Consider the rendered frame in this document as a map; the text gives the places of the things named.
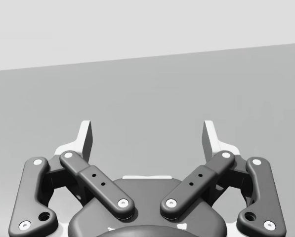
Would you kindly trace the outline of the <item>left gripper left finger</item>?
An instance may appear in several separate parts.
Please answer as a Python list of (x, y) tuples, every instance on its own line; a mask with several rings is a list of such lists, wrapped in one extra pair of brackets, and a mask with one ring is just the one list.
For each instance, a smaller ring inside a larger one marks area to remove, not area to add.
[(49, 208), (55, 189), (66, 187), (85, 206), (99, 201), (114, 218), (135, 214), (133, 199), (98, 167), (89, 164), (91, 122), (81, 122), (75, 141), (59, 146), (53, 158), (33, 157), (24, 163), (9, 227), (9, 237), (48, 237), (59, 226)]

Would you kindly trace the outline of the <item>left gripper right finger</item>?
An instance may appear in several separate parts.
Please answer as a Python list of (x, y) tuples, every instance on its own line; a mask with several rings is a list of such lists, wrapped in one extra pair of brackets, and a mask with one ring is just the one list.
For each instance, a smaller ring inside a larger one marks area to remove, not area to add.
[(242, 158), (239, 149), (218, 139), (213, 121), (203, 125), (202, 145), (206, 163), (198, 166), (160, 202), (168, 220), (182, 216), (202, 198), (213, 205), (233, 187), (241, 191), (246, 208), (239, 212), (237, 230), (247, 237), (286, 237), (287, 229), (272, 168), (265, 158)]

